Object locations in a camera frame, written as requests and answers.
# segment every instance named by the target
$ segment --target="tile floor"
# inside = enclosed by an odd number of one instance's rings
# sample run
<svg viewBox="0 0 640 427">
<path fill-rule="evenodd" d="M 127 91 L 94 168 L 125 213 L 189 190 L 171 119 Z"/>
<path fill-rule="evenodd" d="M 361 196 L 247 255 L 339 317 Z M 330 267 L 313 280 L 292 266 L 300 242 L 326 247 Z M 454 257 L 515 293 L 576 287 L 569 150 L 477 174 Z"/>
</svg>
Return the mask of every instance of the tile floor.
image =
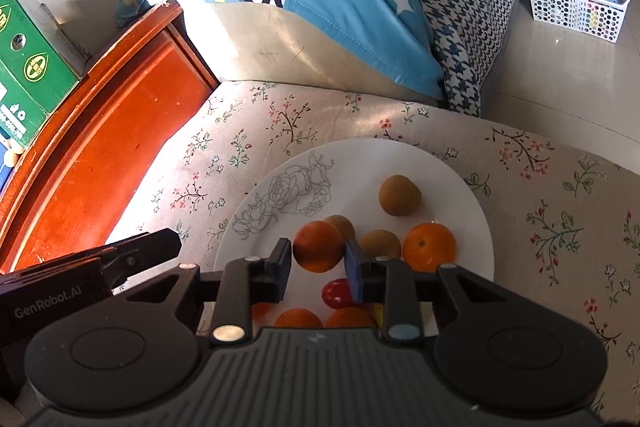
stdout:
<svg viewBox="0 0 640 427">
<path fill-rule="evenodd" d="M 640 174 L 640 0 L 618 42 L 533 20 L 521 0 L 482 117 L 589 150 Z"/>
</svg>

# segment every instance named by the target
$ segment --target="yellow logo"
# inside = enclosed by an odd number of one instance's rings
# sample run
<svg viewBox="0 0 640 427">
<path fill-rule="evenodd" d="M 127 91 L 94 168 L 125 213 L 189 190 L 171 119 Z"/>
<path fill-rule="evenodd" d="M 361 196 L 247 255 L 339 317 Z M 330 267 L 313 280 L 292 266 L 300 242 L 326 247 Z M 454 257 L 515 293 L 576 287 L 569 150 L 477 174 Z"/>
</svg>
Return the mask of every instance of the yellow logo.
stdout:
<svg viewBox="0 0 640 427">
<path fill-rule="evenodd" d="M 0 6 L 0 32 L 6 28 L 6 24 L 9 22 L 9 15 L 11 15 L 11 6 L 5 4 Z"/>
<path fill-rule="evenodd" d="M 49 57 L 46 53 L 31 55 L 24 63 L 24 76 L 29 82 L 37 82 L 47 71 L 47 62 Z"/>
</svg>

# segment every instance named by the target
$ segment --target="white plastic basket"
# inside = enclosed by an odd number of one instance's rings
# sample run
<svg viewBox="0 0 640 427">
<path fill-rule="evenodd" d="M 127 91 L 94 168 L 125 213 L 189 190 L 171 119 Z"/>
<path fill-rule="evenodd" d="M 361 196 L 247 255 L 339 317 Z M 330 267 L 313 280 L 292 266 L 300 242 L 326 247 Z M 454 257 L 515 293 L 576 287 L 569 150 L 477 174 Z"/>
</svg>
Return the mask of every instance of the white plastic basket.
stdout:
<svg viewBox="0 0 640 427">
<path fill-rule="evenodd" d="M 606 0 L 531 0 L 533 18 L 616 42 L 626 7 Z"/>
</svg>

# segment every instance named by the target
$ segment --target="white egg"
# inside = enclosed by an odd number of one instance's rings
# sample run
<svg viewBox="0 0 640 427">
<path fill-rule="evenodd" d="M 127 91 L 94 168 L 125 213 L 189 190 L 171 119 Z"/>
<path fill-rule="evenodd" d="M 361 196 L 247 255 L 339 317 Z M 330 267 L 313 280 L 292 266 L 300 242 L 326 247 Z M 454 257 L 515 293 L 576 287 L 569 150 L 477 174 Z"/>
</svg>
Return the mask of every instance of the white egg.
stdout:
<svg viewBox="0 0 640 427">
<path fill-rule="evenodd" d="M 15 167 L 15 164 L 18 163 L 18 158 L 20 156 L 18 156 L 15 152 L 13 152 L 11 149 L 7 150 L 4 152 L 4 157 L 2 158 L 4 160 L 4 164 L 7 167 Z"/>
<path fill-rule="evenodd" d="M 11 150 L 16 154 L 22 154 L 24 152 L 24 147 L 13 138 L 9 140 L 9 143 L 11 144 Z"/>
</svg>

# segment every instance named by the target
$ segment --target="green box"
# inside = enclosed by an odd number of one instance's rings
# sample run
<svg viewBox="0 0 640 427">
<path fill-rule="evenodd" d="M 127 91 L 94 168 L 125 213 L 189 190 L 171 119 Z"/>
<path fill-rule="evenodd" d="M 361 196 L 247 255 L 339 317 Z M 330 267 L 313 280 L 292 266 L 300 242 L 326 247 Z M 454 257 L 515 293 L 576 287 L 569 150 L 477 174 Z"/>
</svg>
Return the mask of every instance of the green box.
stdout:
<svg viewBox="0 0 640 427">
<path fill-rule="evenodd" d="M 0 126 L 18 143 L 31 142 L 85 64 L 44 4 L 0 0 Z"/>
</svg>

